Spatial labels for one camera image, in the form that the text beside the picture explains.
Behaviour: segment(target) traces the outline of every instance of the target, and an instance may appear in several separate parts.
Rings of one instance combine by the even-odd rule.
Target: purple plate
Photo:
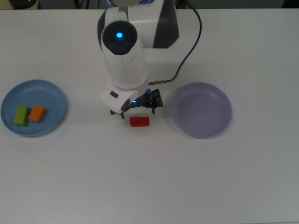
[[[220,134],[228,126],[232,106],[225,93],[216,86],[190,83],[173,96],[171,114],[184,132],[205,139]]]

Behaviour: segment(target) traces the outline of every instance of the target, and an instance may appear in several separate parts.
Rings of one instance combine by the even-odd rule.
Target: table surface
[[[299,10],[199,10],[202,37],[164,107],[122,120],[98,101],[109,74],[100,10],[1,11],[0,100],[46,79],[68,103],[53,132],[24,138],[0,123],[0,219],[16,224],[239,224],[299,221]],[[178,12],[180,39],[147,49],[149,81],[171,78],[199,23]],[[233,119],[220,136],[184,134],[170,115],[182,85],[222,89]],[[130,116],[150,116],[131,128]]]

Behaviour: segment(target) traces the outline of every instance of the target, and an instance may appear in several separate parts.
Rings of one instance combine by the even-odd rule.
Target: plate
[[[41,123],[28,120],[27,127],[19,127],[14,125],[19,105],[30,109],[40,105],[48,111]],[[17,85],[5,96],[1,105],[1,118],[10,131],[24,137],[39,137],[49,133],[61,122],[65,110],[65,96],[55,84],[45,80],[29,80]]]
[[[232,106],[223,91],[209,83],[190,83],[172,98],[171,115],[177,126],[197,138],[220,134],[232,118]]]

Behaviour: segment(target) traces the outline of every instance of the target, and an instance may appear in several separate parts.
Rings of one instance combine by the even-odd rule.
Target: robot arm
[[[114,7],[98,22],[98,38],[110,80],[100,101],[112,114],[129,108],[162,106],[159,91],[148,92],[144,48],[168,48],[178,39],[178,19],[172,0]]]

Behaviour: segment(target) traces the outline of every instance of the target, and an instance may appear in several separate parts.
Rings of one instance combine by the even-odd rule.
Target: toy block
[[[41,122],[43,120],[46,112],[47,112],[46,108],[39,106],[39,105],[35,105],[31,111],[28,119],[36,121],[36,122]]]
[[[132,117],[130,121],[131,121],[131,127],[150,126],[149,117]]]
[[[29,114],[30,109],[27,106],[18,106],[17,113],[14,117],[14,124],[20,127],[27,127]]]

